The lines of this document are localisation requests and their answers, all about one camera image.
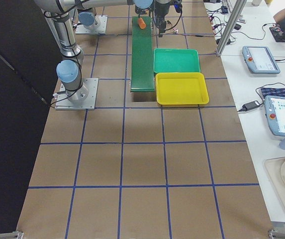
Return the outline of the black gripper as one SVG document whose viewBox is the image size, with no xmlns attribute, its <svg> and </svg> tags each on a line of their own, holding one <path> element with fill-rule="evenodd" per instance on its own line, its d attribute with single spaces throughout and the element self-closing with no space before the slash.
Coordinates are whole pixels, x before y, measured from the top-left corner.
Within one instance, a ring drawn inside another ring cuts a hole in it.
<svg viewBox="0 0 285 239">
<path fill-rule="evenodd" d="M 169 0 L 155 0 L 154 1 L 154 21 L 155 26 L 159 31 L 165 31 L 166 21 L 165 16 L 168 14 L 170 8 Z"/>
</svg>

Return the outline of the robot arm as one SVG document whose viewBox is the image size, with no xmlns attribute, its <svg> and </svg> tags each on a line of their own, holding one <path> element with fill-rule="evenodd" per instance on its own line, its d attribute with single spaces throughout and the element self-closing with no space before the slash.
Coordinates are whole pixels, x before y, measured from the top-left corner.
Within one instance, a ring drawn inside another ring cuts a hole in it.
<svg viewBox="0 0 285 239">
<path fill-rule="evenodd" d="M 44 17 L 54 25 L 60 52 L 63 60 L 57 65 L 58 78 L 65 87 L 62 102 L 70 102 L 73 106 L 81 105 L 87 98 L 89 90 L 82 79 L 82 62 L 84 54 L 76 43 L 69 15 L 72 9 L 83 9 L 80 0 L 36 0 L 35 3 L 43 10 Z"/>
</svg>

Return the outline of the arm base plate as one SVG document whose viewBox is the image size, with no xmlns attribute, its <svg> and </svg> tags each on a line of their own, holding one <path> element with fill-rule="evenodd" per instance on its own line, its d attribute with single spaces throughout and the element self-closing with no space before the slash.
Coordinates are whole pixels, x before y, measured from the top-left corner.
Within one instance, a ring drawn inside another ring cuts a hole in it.
<svg viewBox="0 0 285 239">
<path fill-rule="evenodd" d="M 98 78 L 82 78 L 83 85 L 74 94 L 67 92 L 61 83 L 55 93 L 56 110 L 94 110 L 98 89 Z"/>
<path fill-rule="evenodd" d="M 78 35 L 105 35 L 107 15 L 93 15 L 82 12 L 79 14 L 79 22 L 76 27 Z"/>
</svg>

